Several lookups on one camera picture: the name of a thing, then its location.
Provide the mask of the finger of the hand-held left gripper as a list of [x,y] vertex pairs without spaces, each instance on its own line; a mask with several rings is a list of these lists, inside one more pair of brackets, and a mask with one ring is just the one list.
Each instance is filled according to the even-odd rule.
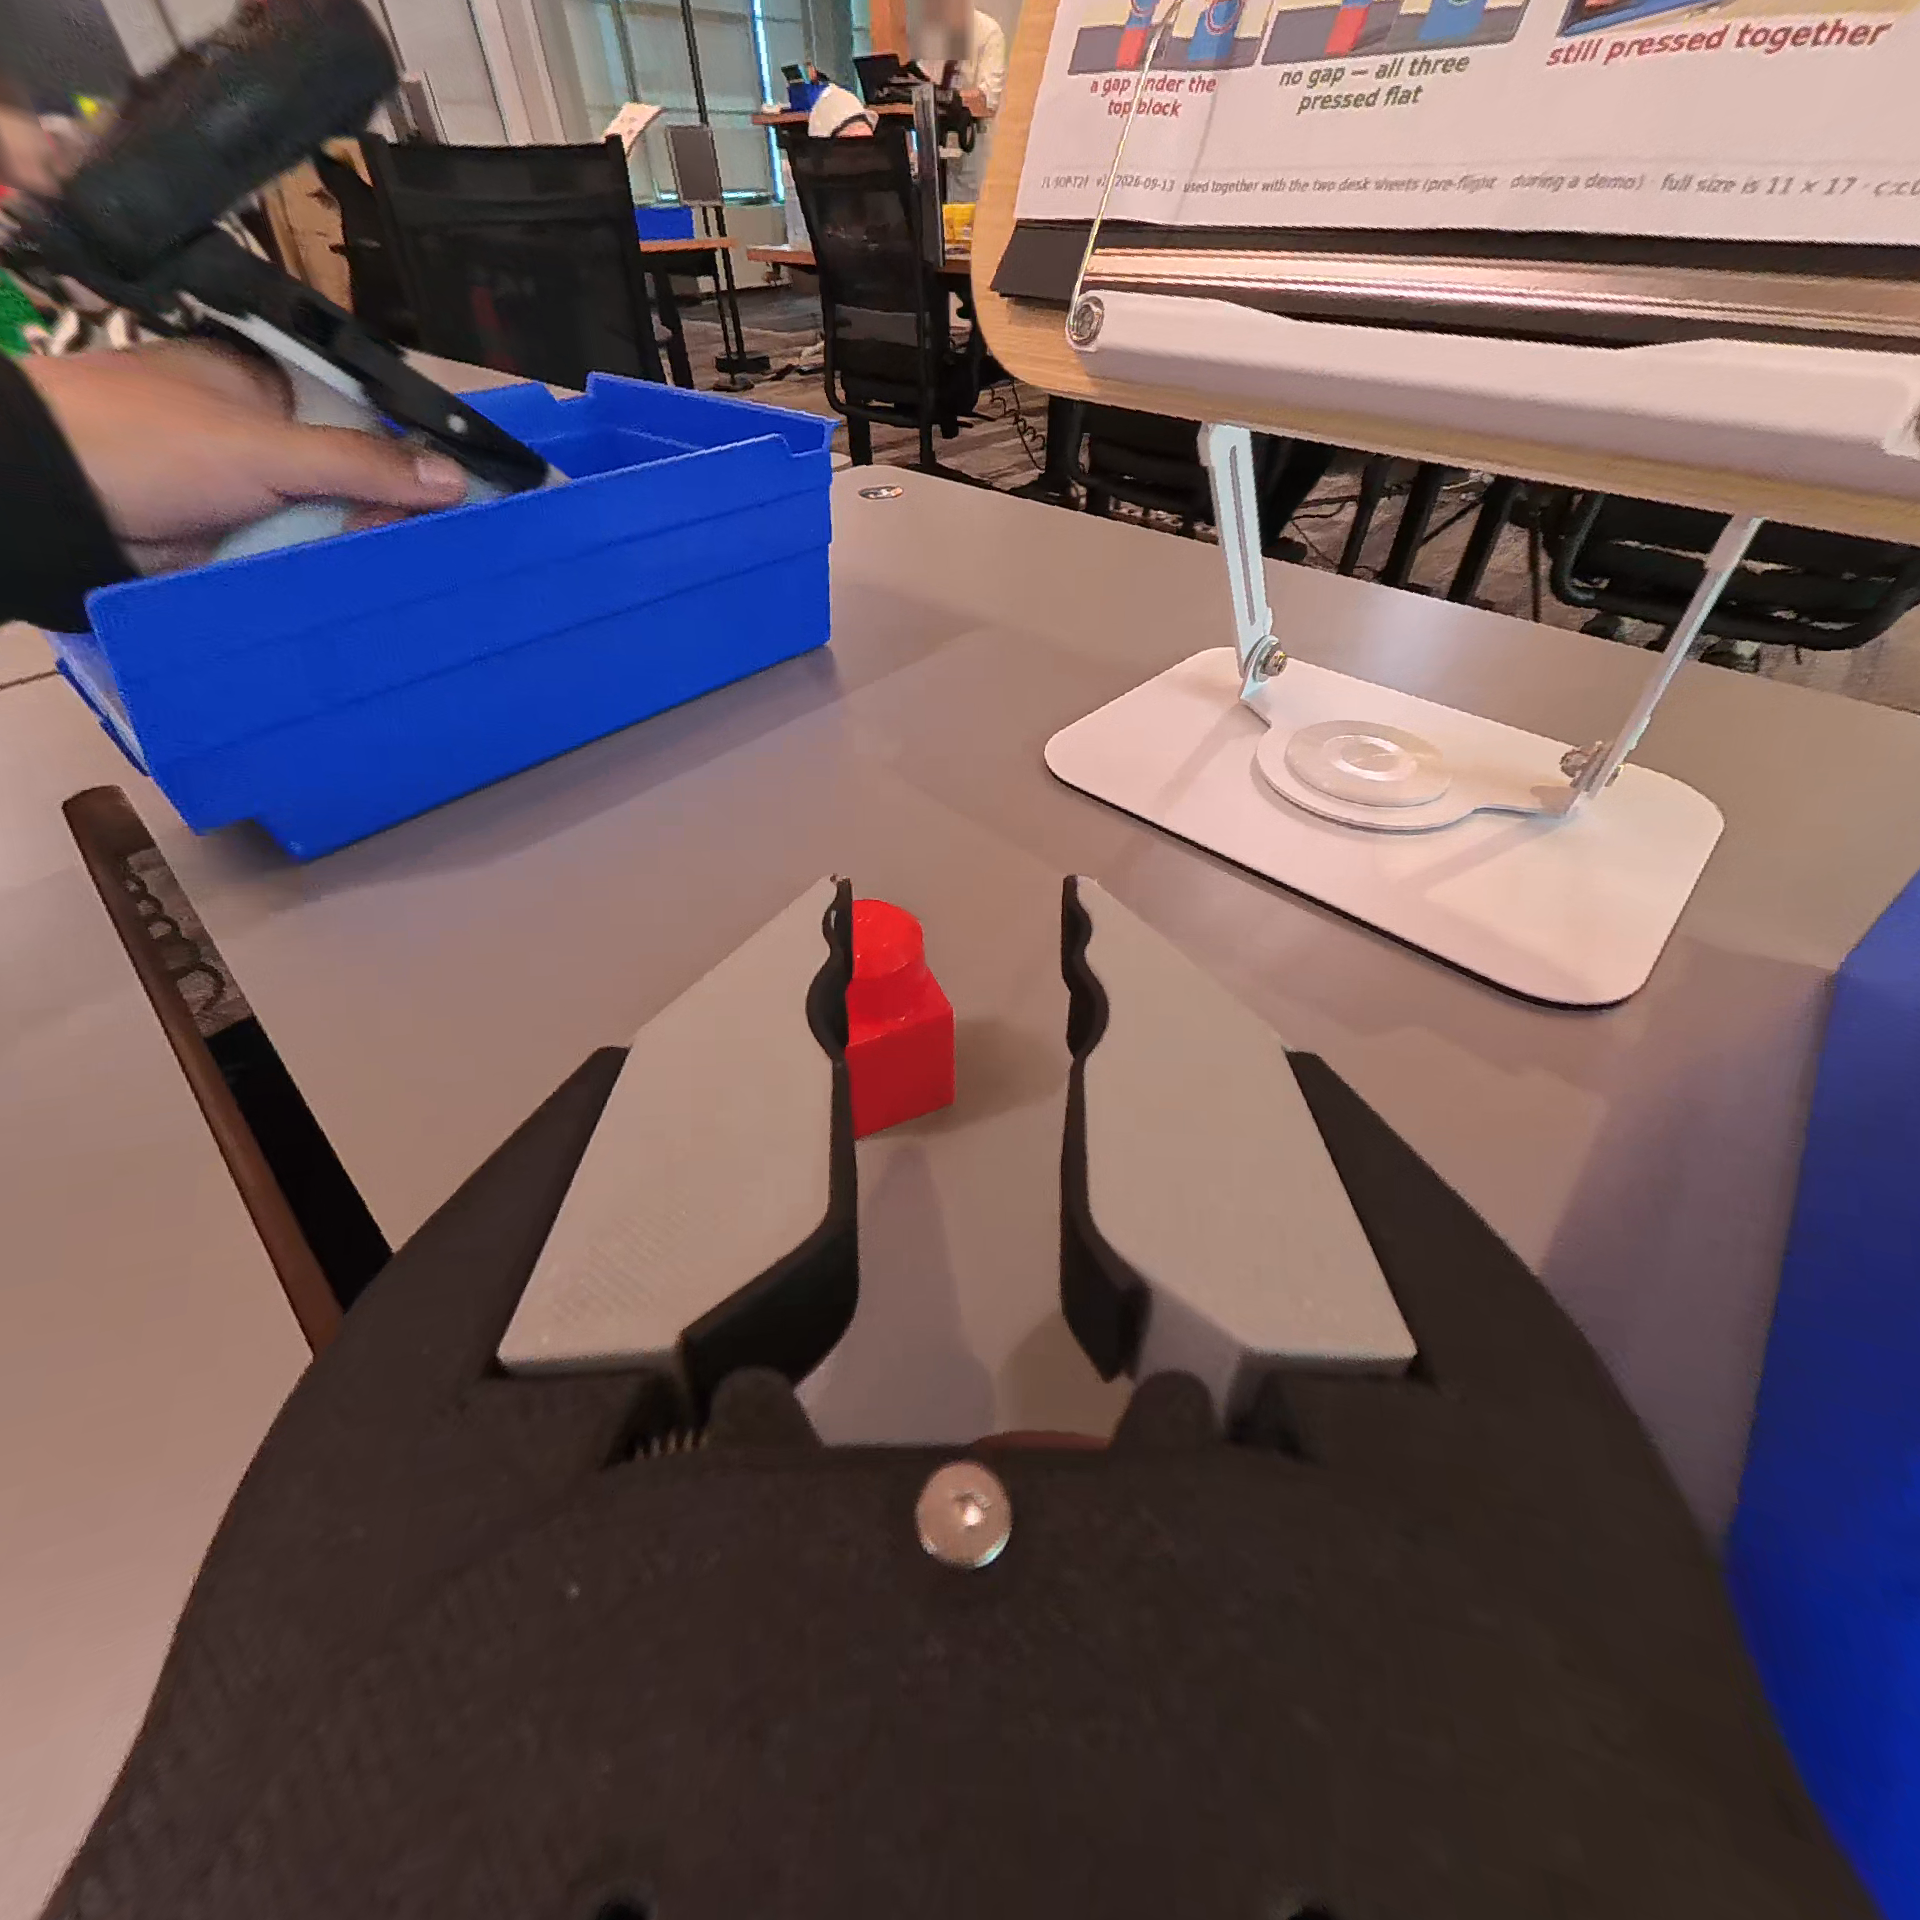
[[468,492],[533,492],[552,484],[552,464],[539,451],[393,350],[377,348],[375,369],[362,372],[259,317],[239,317],[237,335],[285,374],[302,423],[442,453],[468,475]]

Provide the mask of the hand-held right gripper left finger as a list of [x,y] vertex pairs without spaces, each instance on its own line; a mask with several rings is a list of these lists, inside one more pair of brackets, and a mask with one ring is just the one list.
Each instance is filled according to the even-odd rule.
[[628,1044],[500,1340],[507,1377],[649,1370],[705,1411],[852,1329],[852,881],[822,876]]

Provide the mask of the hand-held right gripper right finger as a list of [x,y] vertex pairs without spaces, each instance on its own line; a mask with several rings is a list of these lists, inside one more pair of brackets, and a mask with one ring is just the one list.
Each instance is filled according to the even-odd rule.
[[1241,1420],[1284,1368],[1417,1355],[1286,1044],[1090,876],[1061,920],[1061,1304],[1100,1379],[1193,1377]]

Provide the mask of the red mega block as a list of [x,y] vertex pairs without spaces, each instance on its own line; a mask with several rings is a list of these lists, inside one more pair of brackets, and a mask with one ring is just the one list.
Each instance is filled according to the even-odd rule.
[[925,926],[904,907],[852,902],[846,1068],[856,1139],[947,1107],[956,1092],[956,1023],[930,971]]

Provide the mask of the blue plastic storage bin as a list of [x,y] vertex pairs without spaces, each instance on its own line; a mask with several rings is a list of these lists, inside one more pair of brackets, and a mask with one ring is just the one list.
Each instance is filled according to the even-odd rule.
[[60,674],[194,833],[315,859],[830,639],[833,427],[595,372],[542,492],[91,592]]
[[1836,973],[1724,1569],[1885,1916],[1918,1914],[1918,883]]

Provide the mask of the person's left forearm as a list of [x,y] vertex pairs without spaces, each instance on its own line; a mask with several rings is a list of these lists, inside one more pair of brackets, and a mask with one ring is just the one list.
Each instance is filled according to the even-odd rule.
[[134,579],[104,507],[30,376],[2,361],[2,622],[78,635],[91,592]]

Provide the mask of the person's left hand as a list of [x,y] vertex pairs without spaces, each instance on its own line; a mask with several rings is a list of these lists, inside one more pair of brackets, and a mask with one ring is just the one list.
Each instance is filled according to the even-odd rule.
[[464,501],[447,456],[295,417],[270,367],[201,341],[34,358],[22,367],[144,570],[194,564],[283,509],[382,523]]

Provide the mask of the black mesh office chair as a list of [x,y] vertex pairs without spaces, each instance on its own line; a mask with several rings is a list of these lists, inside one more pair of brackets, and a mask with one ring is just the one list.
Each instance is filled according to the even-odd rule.
[[475,147],[365,134],[315,156],[350,315],[397,348],[578,389],[665,382],[626,158],[611,141]]

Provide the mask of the white stand with instruction sheet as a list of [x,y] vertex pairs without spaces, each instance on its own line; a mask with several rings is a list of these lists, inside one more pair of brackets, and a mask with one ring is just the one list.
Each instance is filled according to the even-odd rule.
[[[1722,833],[1627,766],[1763,523],[1916,542],[1918,359],[1683,341],[1594,348],[1301,322],[1225,300],[994,287],[1061,3],[1025,3],[973,227],[994,348],[1061,397],[1193,419],[1217,510],[1230,645],[1059,732],[1092,801],[1378,926],[1508,993],[1570,1008],[1637,993]],[[1255,434],[1670,501],[1721,516],[1702,583],[1609,732],[1570,743],[1299,663],[1269,609]]]

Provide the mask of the black backing board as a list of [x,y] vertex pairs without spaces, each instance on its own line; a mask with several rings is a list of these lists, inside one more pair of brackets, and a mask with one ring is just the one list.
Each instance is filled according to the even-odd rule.
[[1914,244],[1583,231],[1018,221],[994,287],[1225,300],[1301,322],[1594,348],[1918,350]]

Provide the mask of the printed instruction sheet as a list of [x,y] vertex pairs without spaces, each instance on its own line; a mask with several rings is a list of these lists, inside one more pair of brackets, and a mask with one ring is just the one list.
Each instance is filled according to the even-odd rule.
[[1913,248],[1914,2],[1061,3],[1022,221]]

